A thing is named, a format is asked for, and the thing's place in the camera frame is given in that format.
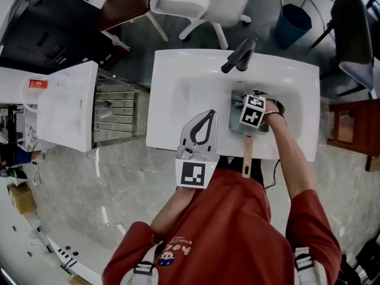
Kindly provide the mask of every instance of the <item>blue trash can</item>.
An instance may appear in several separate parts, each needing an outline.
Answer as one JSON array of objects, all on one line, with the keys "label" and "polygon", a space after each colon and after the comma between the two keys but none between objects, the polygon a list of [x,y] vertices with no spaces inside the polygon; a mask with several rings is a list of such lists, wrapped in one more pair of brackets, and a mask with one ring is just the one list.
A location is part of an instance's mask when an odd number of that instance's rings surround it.
[{"label": "blue trash can", "polygon": [[278,16],[274,38],[281,48],[287,49],[311,28],[309,15],[301,7],[287,4],[282,7]]}]

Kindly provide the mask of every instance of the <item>white sink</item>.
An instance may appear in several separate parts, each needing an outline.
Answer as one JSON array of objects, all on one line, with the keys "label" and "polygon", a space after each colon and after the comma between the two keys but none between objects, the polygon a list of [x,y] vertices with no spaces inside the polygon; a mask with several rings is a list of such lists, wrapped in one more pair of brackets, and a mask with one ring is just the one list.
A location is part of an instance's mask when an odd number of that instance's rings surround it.
[{"label": "white sink", "polygon": [[[245,72],[220,71],[231,51],[160,50],[156,52],[147,129],[147,146],[175,150],[183,126],[214,109],[218,114],[217,153],[243,157],[242,136],[230,132],[234,89],[258,88],[284,104],[289,130],[306,159],[315,160],[319,128],[319,68],[291,59],[254,53]],[[252,157],[278,159],[273,133],[256,135]]]}]

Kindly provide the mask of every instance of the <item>wooden handle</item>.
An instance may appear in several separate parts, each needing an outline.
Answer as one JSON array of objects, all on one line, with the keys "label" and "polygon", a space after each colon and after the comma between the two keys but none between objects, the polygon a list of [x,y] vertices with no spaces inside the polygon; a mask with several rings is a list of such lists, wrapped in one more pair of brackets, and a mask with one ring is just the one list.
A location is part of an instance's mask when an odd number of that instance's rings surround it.
[{"label": "wooden handle", "polygon": [[244,136],[243,138],[244,159],[242,176],[244,178],[251,177],[252,150],[254,148],[254,137]]}]

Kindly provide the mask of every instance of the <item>faucet spout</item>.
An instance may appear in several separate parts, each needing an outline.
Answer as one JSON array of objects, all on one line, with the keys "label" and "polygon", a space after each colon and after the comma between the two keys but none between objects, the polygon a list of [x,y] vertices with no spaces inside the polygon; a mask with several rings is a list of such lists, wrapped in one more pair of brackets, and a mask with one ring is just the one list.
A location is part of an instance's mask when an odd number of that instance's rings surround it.
[{"label": "faucet spout", "polygon": [[256,42],[252,39],[245,39],[239,47],[228,56],[228,62],[224,64],[221,71],[227,74],[234,67],[238,71],[244,72],[248,69],[249,60],[255,50]]}]

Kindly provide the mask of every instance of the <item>tile floor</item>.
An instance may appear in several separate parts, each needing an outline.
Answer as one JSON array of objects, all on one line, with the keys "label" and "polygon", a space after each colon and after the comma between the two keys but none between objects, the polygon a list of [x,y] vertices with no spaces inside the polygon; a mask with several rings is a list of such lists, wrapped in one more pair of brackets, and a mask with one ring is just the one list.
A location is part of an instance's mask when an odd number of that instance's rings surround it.
[{"label": "tile floor", "polygon": [[[302,0],[285,0],[300,4]],[[328,21],[332,3],[315,0]],[[257,39],[257,51],[284,56],[316,64],[321,72],[328,69],[334,54],[333,39],[327,37],[315,50],[306,54],[306,48],[322,33],[322,25],[311,5],[305,10],[313,21],[313,29],[287,51],[279,50],[270,34],[280,12],[280,0],[251,0],[246,14],[252,17],[248,27],[225,29],[234,49],[246,37]],[[168,48],[217,48],[218,42],[211,26],[197,28],[189,42],[178,39],[186,20],[157,16],[167,31],[170,42],[162,43],[145,19],[122,27],[122,39],[132,51],[115,65],[114,71],[129,79],[150,84],[154,51]],[[360,93],[354,99],[366,98]],[[327,107],[321,107],[319,145],[316,160],[311,164],[317,181],[318,193],[331,227],[338,237],[350,263],[363,244],[379,227],[376,212],[380,210],[380,175],[364,171],[365,156],[325,144],[331,129]],[[30,183],[37,203],[42,228],[48,232],[66,223],[106,248],[116,248],[122,234],[116,225],[126,228],[136,220],[149,222],[157,214],[175,189],[175,153],[147,148],[145,140],[129,142],[93,150],[83,154],[58,147],[39,160],[42,184]],[[272,183],[275,161],[263,161],[265,184]],[[26,165],[29,178],[37,167]],[[290,203],[281,168],[276,173],[277,185],[268,191],[272,209],[272,223],[282,233],[286,225]],[[102,216],[106,209],[109,223]]]}]

